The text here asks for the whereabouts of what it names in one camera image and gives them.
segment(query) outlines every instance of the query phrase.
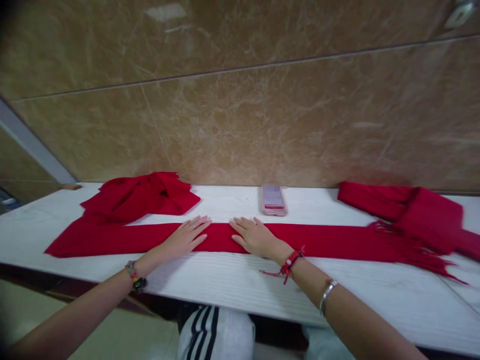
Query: pink phone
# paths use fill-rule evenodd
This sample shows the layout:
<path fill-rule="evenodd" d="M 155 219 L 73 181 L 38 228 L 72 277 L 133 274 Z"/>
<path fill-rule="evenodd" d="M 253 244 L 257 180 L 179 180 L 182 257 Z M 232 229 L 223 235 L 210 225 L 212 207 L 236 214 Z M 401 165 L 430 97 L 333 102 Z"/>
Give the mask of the pink phone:
<path fill-rule="evenodd" d="M 280 186 L 263 185 L 261 187 L 261 211 L 270 216 L 286 216 L 288 214 L 284 192 Z"/>

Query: white tabletop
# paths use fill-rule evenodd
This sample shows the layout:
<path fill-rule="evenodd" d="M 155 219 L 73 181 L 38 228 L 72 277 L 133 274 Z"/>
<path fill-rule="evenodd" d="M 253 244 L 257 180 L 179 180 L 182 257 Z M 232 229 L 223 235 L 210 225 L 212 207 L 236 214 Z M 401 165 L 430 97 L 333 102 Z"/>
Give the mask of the white tabletop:
<path fill-rule="evenodd" d="M 55 258 L 43 252 L 97 193 L 100 183 L 60 190 L 0 216 L 0 262 L 101 282 L 140 254 Z M 260 213 L 259 189 L 247 186 L 194 186 L 201 202 L 186 215 L 147 215 L 134 225 L 179 223 L 209 215 L 227 223 L 233 216 L 257 216 L 267 223 L 365 226 L 375 219 L 337 200 L 337 190 L 288 188 L 289 214 Z M 464 207 L 464 228 L 480 234 L 480 197 L 447 196 Z M 419 268 L 393 263 L 327 258 L 310 260 L 375 309 L 413 343 L 427 348 L 480 355 L 480 264 L 458 254 L 448 271 L 462 285 Z M 263 275 L 277 271 L 271 261 L 226 252 L 193 253 L 163 265 L 149 277 L 147 291 L 214 304 L 306 325 L 325 325 L 318 310 L 293 281 Z"/>

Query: wall tile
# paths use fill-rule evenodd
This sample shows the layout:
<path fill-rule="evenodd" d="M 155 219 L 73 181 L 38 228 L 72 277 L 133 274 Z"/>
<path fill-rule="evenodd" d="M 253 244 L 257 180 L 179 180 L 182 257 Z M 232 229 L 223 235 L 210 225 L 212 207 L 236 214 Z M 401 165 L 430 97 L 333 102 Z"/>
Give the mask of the wall tile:
<path fill-rule="evenodd" d="M 0 180 L 54 179 L 0 127 Z"/>
<path fill-rule="evenodd" d="M 474 191 L 480 189 L 479 42 L 15 104 L 81 181 L 173 169 L 195 184 L 332 187 L 350 180 Z"/>
<path fill-rule="evenodd" d="M 173 168 L 196 184 L 378 182 L 408 52 L 143 85 Z"/>
<path fill-rule="evenodd" d="M 79 181 L 171 170 L 140 86 L 25 100 L 14 106 Z"/>
<path fill-rule="evenodd" d="M 60 190 L 55 181 L 9 181 L 0 180 L 0 187 L 22 203 L 43 198 Z"/>
<path fill-rule="evenodd" d="M 380 168 L 414 185 L 480 190 L 480 38 L 414 49 L 410 62 Z"/>
<path fill-rule="evenodd" d="M 0 57 L 10 99 L 480 32 L 451 0 L 25 1 Z"/>

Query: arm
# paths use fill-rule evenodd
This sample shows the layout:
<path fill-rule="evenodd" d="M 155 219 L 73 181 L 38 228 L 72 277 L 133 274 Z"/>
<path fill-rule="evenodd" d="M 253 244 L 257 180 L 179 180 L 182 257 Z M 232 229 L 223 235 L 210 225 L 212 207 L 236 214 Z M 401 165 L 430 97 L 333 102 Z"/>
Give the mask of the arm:
<path fill-rule="evenodd" d="M 241 235 L 232 238 L 246 251 L 275 261 L 279 266 L 294 252 L 256 217 L 234 218 L 230 225 Z M 302 258 L 292 267 L 292 278 L 318 309 L 331 278 Z M 330 292 L 325 318 L 356 359 L 426 359 L 380 315 L 340 284 Z"/>
<path fill-rule="evenodd" d="M 165 242 L 136 261 L 138 277 L 146 278 L 161 264 L 191 252 L 207 238 L 198 235 L 211 223 L 206 216 L 184 222 Z M 67 359 L 131 290 L 132 279 L 123 269 L 25 335 L 9 355 L 13 359 Z"/>

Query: silver bangle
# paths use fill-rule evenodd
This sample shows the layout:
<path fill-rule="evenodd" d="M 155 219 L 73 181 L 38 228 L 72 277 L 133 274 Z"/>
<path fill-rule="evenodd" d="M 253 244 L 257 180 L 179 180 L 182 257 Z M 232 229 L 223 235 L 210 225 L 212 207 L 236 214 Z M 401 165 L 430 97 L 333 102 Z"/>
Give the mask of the silver bangle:
<path fill-rule="evenodd" d="M 327 302 L 327 298 L 329 297 L 330 295 L 330 292 L 332 291 L 332 289 L 334 287 L 336 287 L 338 285 L 338 281 L 337 280 L 329 280 L 328 281 L 328 284 L 330 284 L 325 292 L 323 293 L 323 297 L 321 298 L 321 301 L 320 301 L 320 306 L 318 307 L 318 309 L 320 310 L 320 314 L 324 317 L 325 316 L 325 303 Z"/>

